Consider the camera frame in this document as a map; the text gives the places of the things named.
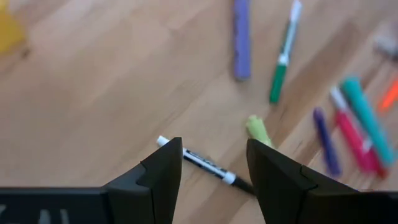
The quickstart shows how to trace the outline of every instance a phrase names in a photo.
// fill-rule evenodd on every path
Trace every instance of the red marker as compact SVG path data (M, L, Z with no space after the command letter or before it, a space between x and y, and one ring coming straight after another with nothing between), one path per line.
M380 176L384 177L385 172L381 167L371 143L364 139L361 133L358 122L355 123L355 118L352 115L349 107L343 97L343 94L337 87L333 87L330 91L333 102L338 109L336 115L336 122L341 132L350 146L356 162L363 172L377 172Z

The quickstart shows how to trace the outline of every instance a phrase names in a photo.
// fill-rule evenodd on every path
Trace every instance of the wood grain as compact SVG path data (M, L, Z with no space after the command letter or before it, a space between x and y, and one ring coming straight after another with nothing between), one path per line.
M0 59L0 184L97 186L157 149L162 134L248 179L244 123L264 118L278 150L325 173L312 110L326 112L356 189L398 189L361 174L333 122L331 86L362 78L376 106L397 68L373 49L395 0L303 0L292 63L268 104L291 0L252 0L252 78L236 82L231 0L12 0L29 54ZM381 114L398 145L398 108ZM264 223L257 202L184 162L174 223Z

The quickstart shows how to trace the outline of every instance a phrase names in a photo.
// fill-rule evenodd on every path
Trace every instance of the white marker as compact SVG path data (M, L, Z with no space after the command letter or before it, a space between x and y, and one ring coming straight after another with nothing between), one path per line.
M169 140L163 136L159 136L159 138L157 139L157 144L160 147L164 146L168 142ZM242 178L238 177L236 174L216 166L216 164L202 158L201 156L189 151L188 149L182 148L182 155L184 159L195 164L199 168L202 168L205 171L215 175L219 179L226 182L228 185L235 186L249 194L255 195L253 187Z

